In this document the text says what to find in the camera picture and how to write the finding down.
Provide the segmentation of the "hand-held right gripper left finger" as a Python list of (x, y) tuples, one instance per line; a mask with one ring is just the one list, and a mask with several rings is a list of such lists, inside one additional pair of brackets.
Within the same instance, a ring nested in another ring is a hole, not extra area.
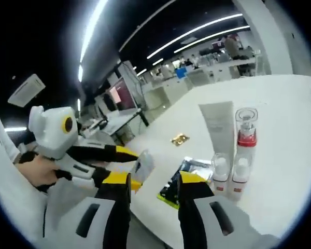
[(110, 173), (95, 197), (86, 197), (60, 220), (57, 248), (126, 248), (131, 174)]

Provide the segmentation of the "person's left hand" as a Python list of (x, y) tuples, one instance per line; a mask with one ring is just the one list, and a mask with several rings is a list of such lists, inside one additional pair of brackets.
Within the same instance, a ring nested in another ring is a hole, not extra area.
[(33, 187), (43, 193), (47, 193), (48, 189), (61, 178), (72, 180), (69, 172), (60, 170), (54, 161), (34, 151), (22, 154), (14, 165)]

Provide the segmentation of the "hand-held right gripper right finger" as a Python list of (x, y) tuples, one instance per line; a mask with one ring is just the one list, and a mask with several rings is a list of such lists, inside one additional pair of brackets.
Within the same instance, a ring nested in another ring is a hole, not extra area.
[(178, 177), (178, 219), (184, 248), (276, 248), (279, 238), (260, 234), (247, 213), (224, 196), (216, 196), (207, 181), (181, 171)]

